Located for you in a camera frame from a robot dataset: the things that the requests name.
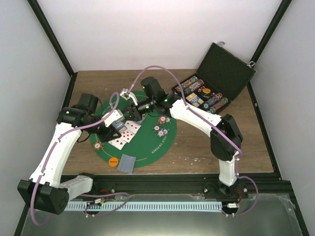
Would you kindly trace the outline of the brown red chip stack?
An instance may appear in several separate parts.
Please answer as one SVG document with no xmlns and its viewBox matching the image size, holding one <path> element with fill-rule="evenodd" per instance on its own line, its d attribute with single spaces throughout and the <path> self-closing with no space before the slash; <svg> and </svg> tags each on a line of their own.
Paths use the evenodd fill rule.
<svg viewBox="0 0 315 236">
<path fill-rule="evenodd" d="M 95 142 L 93 147 L 95 150 L 100 150 L 103 148 L 103 143 L 102 142 Z"/>
</svg>

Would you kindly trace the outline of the red five chip stack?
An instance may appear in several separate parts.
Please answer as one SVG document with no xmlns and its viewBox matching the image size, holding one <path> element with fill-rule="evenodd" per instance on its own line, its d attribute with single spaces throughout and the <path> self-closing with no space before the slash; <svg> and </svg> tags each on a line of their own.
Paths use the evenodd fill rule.
<svg viewBox="0 0 315 236">
<path fill-rule="evenodd" d="M 165 124 L 166 123 L 166 119 L 167 119 L 166 116 L 160 116 L 159 119 L 158 119 L 159 125 Z"/>
</svg>

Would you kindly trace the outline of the orange big blind button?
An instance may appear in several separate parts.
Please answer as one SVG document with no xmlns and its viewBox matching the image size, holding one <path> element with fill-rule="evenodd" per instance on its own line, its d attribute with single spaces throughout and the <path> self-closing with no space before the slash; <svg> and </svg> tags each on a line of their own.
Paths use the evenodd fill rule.
<svg viewBox="0 0 315 236">
<path fill-rule="evenodd" d="M 210 90 L 209 88 L 203 88 L 203 89 L 202 89 L 202 92 L 203 92 L 204 94 L 210 94 L 210 93 L 211 93 L 211 90 Z"/>
<path fill-rule="evenodd" d="M 116 167 L 119 164 L 119 159 L 116 157 L 111 157 L 108 161 L 110 167 Z"/>
</svg>

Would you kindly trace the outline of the black orange hundred chip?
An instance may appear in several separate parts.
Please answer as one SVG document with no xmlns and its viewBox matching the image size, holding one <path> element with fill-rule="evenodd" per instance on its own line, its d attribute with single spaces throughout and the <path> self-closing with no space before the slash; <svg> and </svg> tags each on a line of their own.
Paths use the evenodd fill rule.
<svg viewBox="0 0 315 236">
<path fill-rule="evenodd" d="M 163 130 L 160 130 L 160 131 L 157 133 L 157 135 L 158 135 L 159 137 L 162 137 L 162 136 L 164 135 L 164 131 L 163 131 Z"/>
</svg>

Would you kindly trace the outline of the black poker chip case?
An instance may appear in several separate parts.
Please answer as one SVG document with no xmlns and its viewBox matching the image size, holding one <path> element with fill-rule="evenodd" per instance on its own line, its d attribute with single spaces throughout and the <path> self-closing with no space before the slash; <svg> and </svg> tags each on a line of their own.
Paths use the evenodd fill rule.
<svg viewBox="0 0 315 236">
<path fill-rule="evenodd" d="M 194 92 L 204 101 L 197 108 L 218 114 L 240 94 L 254 74 L 251 65 L 213 42 L 197 71 L 181 81 L 180 86 L 174 86 L 172 92 L 181 96 L 180 89 L 183 89 L 185 100 Z M 210 89 L 211 93 L 204 94 L 203 88 Z"/>
</svg>

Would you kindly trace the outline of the grey card deck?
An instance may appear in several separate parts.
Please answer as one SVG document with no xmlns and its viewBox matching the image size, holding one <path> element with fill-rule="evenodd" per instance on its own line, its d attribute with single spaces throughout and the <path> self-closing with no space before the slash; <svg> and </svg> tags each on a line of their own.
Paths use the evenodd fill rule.
<svg viewBox="0 0 315 236">
<path fill-rule="evenodd" d="M 126 126 L 124 123 L 119 122 L 119 123 L 114 123 L 113 126 L 116 128 L 116 130 L 120 133 L 123 133 L 127 130 Z"/>
</svg>

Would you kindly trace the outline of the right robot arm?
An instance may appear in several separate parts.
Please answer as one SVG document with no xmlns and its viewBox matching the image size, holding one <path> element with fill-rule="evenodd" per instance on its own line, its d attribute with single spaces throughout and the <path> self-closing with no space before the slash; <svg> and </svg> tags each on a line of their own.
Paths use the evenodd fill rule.
<svg viewBox="0 0 315 236">
<path fill-rule="evenodd" d="M 121 97 L 132 99 L 126 107 L 127 118 L 139 120 L 143 114 L 156 111 L 162 115 L 181 120 L 205 133 L 210 138 L 212 154 L 219 161 L 219 193 L 230 198 L 236 193 L 238 171 L 237 160 L 241 152 L 243 137 L 231 115 L 219 116 L 188 104 L 173 93 L 166 93 L 158 80 L 147 77 L 141 81 L 146 98 L 138 101 L 132 93 L 133 87 L 121 92 Z"/>
</svg>

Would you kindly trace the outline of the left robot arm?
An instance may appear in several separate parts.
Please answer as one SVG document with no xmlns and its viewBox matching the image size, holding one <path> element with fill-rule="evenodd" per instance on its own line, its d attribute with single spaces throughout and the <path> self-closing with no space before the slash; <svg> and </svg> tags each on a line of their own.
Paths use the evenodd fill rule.
<svg viewBox="0 0 315 236">
<path fill-rule="evenodd" d="M 79 175 L 61 183 L 67 159 L 83 131 L 97 134 L 102 141 L 110 141 L 119 132 L 112 125 L 124 116 L 117 105 L 104 115 L 96 116 L 98 98 L 83 93 L 79 104 L 64 107 L 59 112 L 53 138 L 36 170 L 28 180 L 21 180 L 17 190 L 31 210 L 59 215 L 68 201 L 81 194 L 94 199 L 100 194 L 100 185 L 89 176 Z"/>
</svg>

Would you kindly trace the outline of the blue Texas Hold'em card box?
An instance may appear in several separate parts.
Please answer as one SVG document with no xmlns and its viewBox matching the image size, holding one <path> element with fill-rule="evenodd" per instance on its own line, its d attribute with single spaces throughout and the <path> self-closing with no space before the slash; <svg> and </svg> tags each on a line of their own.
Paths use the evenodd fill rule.
<svg viewBox="0 0 315 236">
<path fill-rule="evenodd" d="M 186 100 L 193 106 L 199 107 L 204 103 L 204 101 L 196 95 L 194 92 L 186 97 Z"/>
</svg>

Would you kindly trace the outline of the round green poker mat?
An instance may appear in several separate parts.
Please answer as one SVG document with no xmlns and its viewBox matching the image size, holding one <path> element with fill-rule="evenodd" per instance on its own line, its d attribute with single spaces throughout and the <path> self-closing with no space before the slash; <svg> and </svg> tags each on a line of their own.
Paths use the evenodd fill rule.
<svg viewBox="0 0 315 236">
<path fill-rule="evenodd" d="M 122 150 L 118 150 L 109 143 L 103 143 L 103 148 L 95 150 L 95 153 L 106 163 L 111 157 L 121 158 L 122 154 L 136 157 L 135 168 L 148 166 L 162 158 L 173 145 L 177 134 L 177 121 L 173 118 L 169 123 L 161 126 L 162 129 L 168 129 L 169 133 L 158 136 L 153 130 L 158 125 L 160 114 L 152 112 L 144 115 L 145 120 L 141 123 L 140 130 L 135 134 L 130 143 L 126 143 Z"/>
</svg>

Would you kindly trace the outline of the light blue slotted strip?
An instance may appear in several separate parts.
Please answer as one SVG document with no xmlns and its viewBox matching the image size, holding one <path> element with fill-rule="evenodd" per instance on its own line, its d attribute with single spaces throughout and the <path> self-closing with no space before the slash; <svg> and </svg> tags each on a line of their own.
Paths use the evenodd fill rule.
<svg viewBox="0 0 315 236">
<path fill-rule="evenodd" d="M 70 202 L 66 211 L 194 211 L 221 212 L 221 202 L 107 202 L 101 206 L 87 207 L 86 202 Z"/>
</svg>

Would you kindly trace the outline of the black aluminium frame rail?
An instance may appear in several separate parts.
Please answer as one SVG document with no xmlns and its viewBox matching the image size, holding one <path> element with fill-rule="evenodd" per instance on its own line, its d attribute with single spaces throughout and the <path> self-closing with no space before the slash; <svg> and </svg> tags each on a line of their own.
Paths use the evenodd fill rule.
<svg viewBox="0 0 315 236">
<path fill-rule="evenodd" d="M 52 200 L 76 198 L 106 198 L 125 194 L 201 194 L 207 199 L 247 198 L 249 194 L 293 193 L 291 183 L 279 180 L 273 174 L 240 176 L 227 187 L 216 174 L 210 175 L 135 175 L 106 176 L 89 175 L 63 176 L 63 185 L 50 187 L 39 185 L 38 197 Z"/>
</svg>

